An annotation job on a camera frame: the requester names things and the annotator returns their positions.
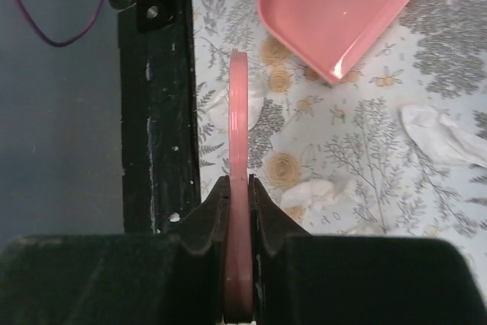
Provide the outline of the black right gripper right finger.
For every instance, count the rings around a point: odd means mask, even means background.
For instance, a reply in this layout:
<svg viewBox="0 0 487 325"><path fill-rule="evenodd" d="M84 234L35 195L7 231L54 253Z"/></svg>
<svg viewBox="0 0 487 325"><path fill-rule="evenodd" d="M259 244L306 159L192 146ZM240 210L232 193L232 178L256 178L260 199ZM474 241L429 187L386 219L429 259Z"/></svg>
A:
<svg viewBox="0 0 487 325"><path fill-rule="evenodd" d="M312 235L255 177L254 317L259 324L481 324L465 259L425 237Z"/></svg>

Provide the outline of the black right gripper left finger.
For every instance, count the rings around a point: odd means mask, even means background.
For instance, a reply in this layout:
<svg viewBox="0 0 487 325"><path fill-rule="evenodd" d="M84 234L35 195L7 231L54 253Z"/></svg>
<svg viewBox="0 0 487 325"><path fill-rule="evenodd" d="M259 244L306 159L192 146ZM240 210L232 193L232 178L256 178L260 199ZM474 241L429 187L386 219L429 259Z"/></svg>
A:
<svg viewBox="0 0 487 325"><path fill-rule="evenodd" d="M229 179L164 234L42 235L1 255L3 324L218 324Z"/></svg>

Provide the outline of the pink dustpan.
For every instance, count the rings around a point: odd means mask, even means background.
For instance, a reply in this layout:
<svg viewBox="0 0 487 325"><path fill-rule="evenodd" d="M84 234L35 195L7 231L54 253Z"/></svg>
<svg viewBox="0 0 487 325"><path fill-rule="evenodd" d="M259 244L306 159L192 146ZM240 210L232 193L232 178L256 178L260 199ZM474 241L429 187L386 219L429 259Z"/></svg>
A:
<svg viewBox="0 0 487 325"><path fill-rule="evenodd" d="M257 0L265 28L330 84L338 83L410 0Z"/></svg>

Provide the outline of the pink hand brush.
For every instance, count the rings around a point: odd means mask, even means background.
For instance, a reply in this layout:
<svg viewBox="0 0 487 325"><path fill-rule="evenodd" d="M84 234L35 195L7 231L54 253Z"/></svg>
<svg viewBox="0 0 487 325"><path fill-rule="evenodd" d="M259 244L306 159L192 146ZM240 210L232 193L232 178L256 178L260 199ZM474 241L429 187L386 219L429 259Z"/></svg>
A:
<svg viewBox="0 0 487 325"><path fill-rule="evenodd" d="M231 53L228 90L229 216L224 265L224 321L253 317L253 254L248 193L248 61Z"/></svg>

